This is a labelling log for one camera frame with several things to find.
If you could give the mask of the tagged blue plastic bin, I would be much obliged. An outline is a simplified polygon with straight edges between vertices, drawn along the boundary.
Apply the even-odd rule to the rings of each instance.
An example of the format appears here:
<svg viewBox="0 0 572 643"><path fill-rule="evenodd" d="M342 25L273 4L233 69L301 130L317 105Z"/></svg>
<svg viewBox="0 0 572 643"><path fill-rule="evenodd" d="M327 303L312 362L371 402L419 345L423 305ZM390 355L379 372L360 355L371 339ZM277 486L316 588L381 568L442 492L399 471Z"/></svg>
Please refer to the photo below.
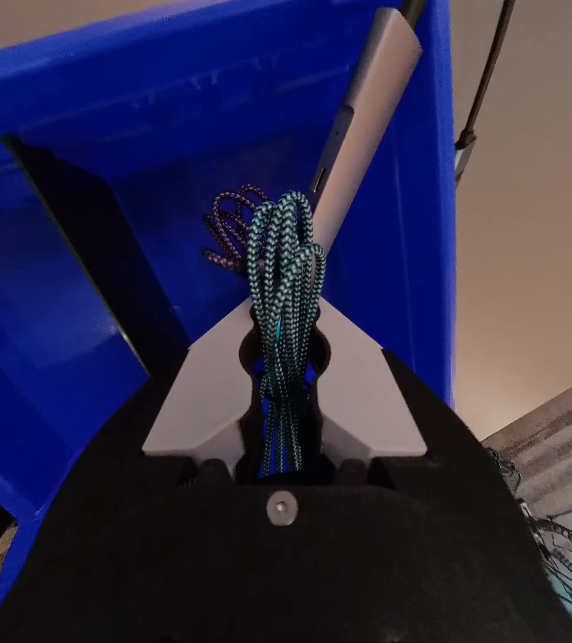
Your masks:
<svg viewBox="0 0 572 643"><path fill-rule="evenodd" d="M0 607L82 450L247 296L202 215L305 191L380 7L188 1L0 50Z"/></svg>

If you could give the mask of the grey usb hub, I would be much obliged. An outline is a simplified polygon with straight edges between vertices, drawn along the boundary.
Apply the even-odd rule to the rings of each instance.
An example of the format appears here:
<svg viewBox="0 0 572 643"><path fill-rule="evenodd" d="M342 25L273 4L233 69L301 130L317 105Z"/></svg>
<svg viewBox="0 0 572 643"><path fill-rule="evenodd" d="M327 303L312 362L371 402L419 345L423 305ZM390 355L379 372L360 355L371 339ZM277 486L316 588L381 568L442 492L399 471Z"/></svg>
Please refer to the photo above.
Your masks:
<svg viewBox="0 0 572 643"><path fill-rule="evenodd" d="M426 1L378 8L314 173L313 243L327 255L421 55Z"/></svg>

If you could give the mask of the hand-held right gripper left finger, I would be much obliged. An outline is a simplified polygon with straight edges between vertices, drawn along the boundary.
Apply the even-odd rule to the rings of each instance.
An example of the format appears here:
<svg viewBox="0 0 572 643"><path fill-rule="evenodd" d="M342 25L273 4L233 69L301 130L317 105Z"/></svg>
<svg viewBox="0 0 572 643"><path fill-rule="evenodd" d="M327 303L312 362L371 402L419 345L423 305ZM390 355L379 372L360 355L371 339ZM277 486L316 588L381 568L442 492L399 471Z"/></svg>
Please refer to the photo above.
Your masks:
<svg viewBox="0 0 572 643"><path fill-rule="evenodd" d="M219 460L242 480L251 446L242 418L257 401L257 343L252 299L246 298L187 350L143 444L145 456L179 456L196 465Z"/></svg>

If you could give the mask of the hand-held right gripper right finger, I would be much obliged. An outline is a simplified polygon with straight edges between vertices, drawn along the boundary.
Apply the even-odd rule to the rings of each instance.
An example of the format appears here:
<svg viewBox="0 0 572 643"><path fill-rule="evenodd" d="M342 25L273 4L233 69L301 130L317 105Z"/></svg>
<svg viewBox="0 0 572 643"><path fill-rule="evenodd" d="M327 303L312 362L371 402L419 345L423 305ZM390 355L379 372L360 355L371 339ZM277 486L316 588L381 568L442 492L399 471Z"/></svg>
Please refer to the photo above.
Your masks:
<svg viewBox="0 0 572 643"><path fill-rule="evenodd" d="M426 443L374 339L323 298L316 329L330 350L317 378L321 452L335 466L425 456Z"/></svg>

